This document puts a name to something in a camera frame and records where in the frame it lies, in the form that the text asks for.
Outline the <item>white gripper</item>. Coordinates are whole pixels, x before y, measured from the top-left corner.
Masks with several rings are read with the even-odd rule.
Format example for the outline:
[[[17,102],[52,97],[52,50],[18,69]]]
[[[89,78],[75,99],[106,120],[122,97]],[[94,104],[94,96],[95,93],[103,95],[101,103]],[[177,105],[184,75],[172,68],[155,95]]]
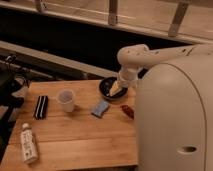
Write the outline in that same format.
[[[120,71],[118,72],[117,81],[112,84],[109,95],[114,96],[115,94],[120,92],[122,88],[135,88],[137,86],[138,73],[138,68],[122,66]]]

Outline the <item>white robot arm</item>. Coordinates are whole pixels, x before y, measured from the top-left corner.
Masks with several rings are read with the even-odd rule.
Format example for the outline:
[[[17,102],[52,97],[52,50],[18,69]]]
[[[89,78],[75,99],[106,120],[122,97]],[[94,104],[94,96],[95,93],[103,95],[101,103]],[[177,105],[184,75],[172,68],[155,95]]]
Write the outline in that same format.
[[[135,91],[138,171],[213,171],[213,44],[117,53]]]

